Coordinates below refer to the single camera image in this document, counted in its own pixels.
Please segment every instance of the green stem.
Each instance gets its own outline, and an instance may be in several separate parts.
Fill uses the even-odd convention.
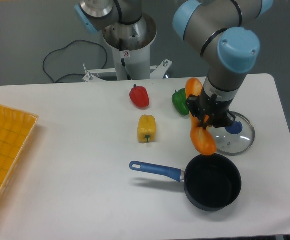
[[[149,142],[150,135],[145,135],[145,138],[147,139],[147,142]]]

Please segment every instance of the yellow plastic tray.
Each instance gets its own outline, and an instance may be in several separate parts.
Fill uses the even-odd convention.
[[[0,193],[37,119],[37,115],[0,105]]]

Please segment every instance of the orange object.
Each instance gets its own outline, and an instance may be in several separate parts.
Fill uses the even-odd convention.
[[[203,85],[197,78],[190,78],[185,87],[186,98],[188,98],[189,95],[199,96],[202,88]],[[212,135],[202,127],[198,127],[197,118],[193,117],[191,113],[189,113],[189,115],[191,121],[190,139],[195,149],[202,155],[209,156],[214,154],[217,151],[217,147]]]
[[[38,116],[0,105],[0,194]]]
[[[202,89],[203,85],[201,84],[200,80],[195,77],[188,79],[185,87],[186,98],[188,98],[189,95],[199,96]]]
[[[212,155],[217,147],[212,135],[202,127],[193,127],[190,131],[190,139],[197,151],[202,155]]]

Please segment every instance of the light blue joint cap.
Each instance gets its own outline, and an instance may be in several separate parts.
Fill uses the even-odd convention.
[[[79,17],[79,19],[81,20],[81,22],[83,23],[83,25],[85,26],[85,28],[87,29],[87,31],[90,34],[96,34],[98,31],[94,28],[94,26],[88,21],[88,19],[86,18],[86,16],[83,14],[83,12],[81,11],[80,7],[78,6],[78,4],[76,4],[74,6],[74,9]]]
[[[260,10],[259,15],[262,15],[264,12],[269,10],[271,8],[271,6],[273,6],[273,3],[274,3],[274,0],[262,0],[261,1],[261,10]]]
[[[197,2],[196,0],[189,0],[185,2],[182,6],[180,6],[174,15],[174,30],[183,41],[187,24],[199,5],[201,5],[201,3]]]
[[[241,27],[225,31],[217,46],[220,61],[228,70],[237,74],[247,73],[254,67],[259,51],[258,37]]]

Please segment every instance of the yellow bell pepper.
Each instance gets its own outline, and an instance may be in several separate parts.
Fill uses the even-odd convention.
[[[142,115],[139,118],[137,138],[140,143],[153,142],[156,137],[156,122],[152,115]]]

